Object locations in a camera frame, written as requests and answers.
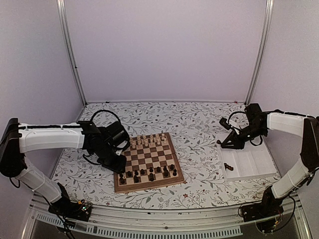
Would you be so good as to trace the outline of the dark king piece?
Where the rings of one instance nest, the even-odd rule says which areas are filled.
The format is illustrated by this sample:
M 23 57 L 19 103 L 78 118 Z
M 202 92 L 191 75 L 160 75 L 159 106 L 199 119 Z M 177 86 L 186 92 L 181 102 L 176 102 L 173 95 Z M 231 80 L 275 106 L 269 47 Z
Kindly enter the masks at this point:
M 149 174 L 149 180 L 154 181 L 154 175 L 152 173 Z

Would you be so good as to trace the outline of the dark knight piece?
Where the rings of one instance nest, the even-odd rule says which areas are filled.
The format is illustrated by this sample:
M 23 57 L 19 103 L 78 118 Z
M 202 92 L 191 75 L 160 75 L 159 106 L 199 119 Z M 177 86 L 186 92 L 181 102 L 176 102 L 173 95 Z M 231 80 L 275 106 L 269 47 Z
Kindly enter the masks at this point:
M 136 175 L 134 176 L 134 183 L 139 183 L 139 178 Z

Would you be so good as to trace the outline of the wooden chess board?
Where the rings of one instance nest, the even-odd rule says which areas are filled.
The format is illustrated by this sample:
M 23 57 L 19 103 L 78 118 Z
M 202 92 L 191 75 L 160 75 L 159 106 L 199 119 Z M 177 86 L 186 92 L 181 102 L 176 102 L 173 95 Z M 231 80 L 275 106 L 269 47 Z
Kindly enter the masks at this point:
M 114 173 L 114 191 L 117 194 L 131 193 L 137 191 L 143 191 L 147 189 L 156 189 L 161 187 L 168 187 L 185 183 L 185 179 L 177 159 L 177 155 L 171 140 L 171 136 L 168 132 L 169 145 L 156 148 L 145 149 L 126 149 L 122 152 L 127 158 L 125 172 L 123 179 L 125 184 L 120 184 L 120 174 Z M 173 170 L 170 170 L 170 165 L 174 165 L 174 169 L 177 170 L 177 175 L 173 176 Z M 166 166 L 169 171 L 169 176 L 164 178 L 163 167 Z M 153 168 L 152 174 L 154 175 L 154 181 L 149 180 L 149 168 Z M 157 167 L 161 168 L 161 172 L 157 172 Z M 141 169 L 144 169 L 145 174 L 141 174 Z M 135 170 L 139 172 L 137 176 L 139 183 L 134 183 Z M 132 176 L 129 177 L 127 172 L 131 171 Z

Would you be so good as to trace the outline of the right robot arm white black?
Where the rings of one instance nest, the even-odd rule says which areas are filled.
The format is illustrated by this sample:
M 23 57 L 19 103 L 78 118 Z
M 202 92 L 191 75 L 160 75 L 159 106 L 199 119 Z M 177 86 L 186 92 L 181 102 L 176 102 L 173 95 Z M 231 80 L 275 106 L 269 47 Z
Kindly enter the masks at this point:
M 268 217 L 291 192 L 308 184 L 319 169 L 319 119 L 315 116 L 285 112 L 281 110 L 263 111 L 254 103 L 241 111 L 248 125 L 239 127 L 231 122 L 230 116 L 219 123 L 229 130 L 229 135 L 218 144 L 224 149 L 243 149 L 247 142 L 266 137 L 274 132 L 267 141 L 271 154 L 276 156 L 282 177 L 268 187 L 258 213 Z

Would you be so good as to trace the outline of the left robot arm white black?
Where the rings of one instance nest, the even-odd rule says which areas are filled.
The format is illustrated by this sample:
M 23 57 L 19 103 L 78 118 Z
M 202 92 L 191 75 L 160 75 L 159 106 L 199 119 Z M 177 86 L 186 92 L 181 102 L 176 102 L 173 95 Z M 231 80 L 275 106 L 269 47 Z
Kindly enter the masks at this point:
M 27 158 L 26 153 L 38 150 L 74 148 L 98 157 L 99 163 L 117 173 L 125 170 L 126 157 L 119 150 L 129 147 L 130 136 L 119 121 L 108 127 L 97 127 L 92 121 L 69 124 L 31 125 L 11 118 L 0 141 L 0 172 L 16 178 L 43 195 L 63 216 L 74 212 L 68 195 Z

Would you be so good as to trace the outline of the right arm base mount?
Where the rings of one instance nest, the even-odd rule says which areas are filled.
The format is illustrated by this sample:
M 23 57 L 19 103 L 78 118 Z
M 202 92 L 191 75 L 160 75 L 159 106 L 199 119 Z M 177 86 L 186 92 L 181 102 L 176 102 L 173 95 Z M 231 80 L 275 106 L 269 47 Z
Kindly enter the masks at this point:
M 283 199 L 276 199 L 273 192 L 272 186 L 268 187 L 264 193 L 261 202 L 240 206 L 239 215 L 243 218 L 244 222 L 255 221 L 259 219 L 268 218 L 271 216 L 281 216 L 284 212 L 282 206 Z M 272 233 L 279 219 L 270 219 L 257 223 L 257 229 L 262 233 Z

